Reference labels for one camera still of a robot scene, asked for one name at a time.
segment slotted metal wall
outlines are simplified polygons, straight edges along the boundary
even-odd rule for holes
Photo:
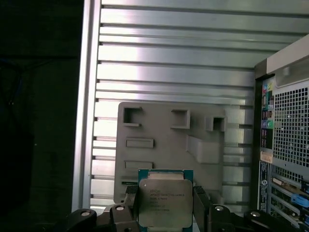
[[[118,104],[222,105],[225,203],[249,202],[253,67],[309,31],[307,0],[86,0],[72,210],[113,203]]]

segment intel xeon processor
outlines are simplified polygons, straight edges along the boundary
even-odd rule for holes
[[[191,170],[139,170],[138,222],[142,230],[192,230],[192,179]]]

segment rectangular slot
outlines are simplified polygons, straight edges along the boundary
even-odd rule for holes
[[[277,190],[276,188],[271,188],[271,193],[277,197],[279,197],[280,199],[282,199],[283,201],[287,202],[288,204],[292,204],[291,201],[291,196],[286,195],[285,193]]]
[[[115,161],[113,160],[92,160],[92,175],[114,176]]]
[[[114,181],[113,180],[91,180],[91,194],[104,196],[106,198],[113,198],[114,195]]]
[[[138,162],[138,161],[125,161],[126,169],[151,169],[153,168],[152,162]]]
[[[227,119],[225,116],[207,116],[205,117],[205,130],[206,131],[226,131]]]
[[[142,114],[141,107],[124,107],[123,125],[127,127],[140,127],[138,118]]]
[[[188,109],[173,109],[172,121],[173,129],[190,129],[190,115],[191,112]]]
[[[153,139],[127,138],[126,147],[153,148]]]
[[[283,211],[281,211],[279,208],[277,208],[274,205],[271,205],[270,214],[273,217],[275,217],[275,218],[277,218],[281,221],[284,221],[287,224],[292,223],[294,226],[296,226],[296,227],[298,226],[298,222],[294,218],[290,217],[289,215],[287,215],[286,213],[284,213]]]
[[[122,181],[122,185],[137,185],[137,182]]]
[[[293,207],[292,205],[286,203],[283,200],[280,200],[279,197],[276,198],[274,195],[271,195],[270,202],[271,202],[271,204],[273,206],[277,207],[283,213],[285,213],[286,215],[290,216],[291,218],[299,216],[299,210],[297,208]]]

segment square notch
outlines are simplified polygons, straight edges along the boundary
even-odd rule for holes
[[[188,109],[173,109],[172,122],[170,128],[173,129],[190,129],[191,112]]]
[[[226,131],[227,119],[225,116],[205,117],[205,130],[206,131]]]
[[[140,127],[138,118],[142,115],[141,107],[124,107],[123,125],[127,127]]]

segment ventilation grille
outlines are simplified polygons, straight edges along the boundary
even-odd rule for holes
[[[283,168],[279,168],[279,167],[276,167],[276,166],[274,166],[274,172],[277,173],[278,175],[286,177],[286,178],[288,178],[290,180],[293,180],[293,181],[301,183],[302,176],[299,175],[299,174],[287,171],[287,170],[285,170]]]
[[[275,95],[274,157],[309,167],[308,88]]]

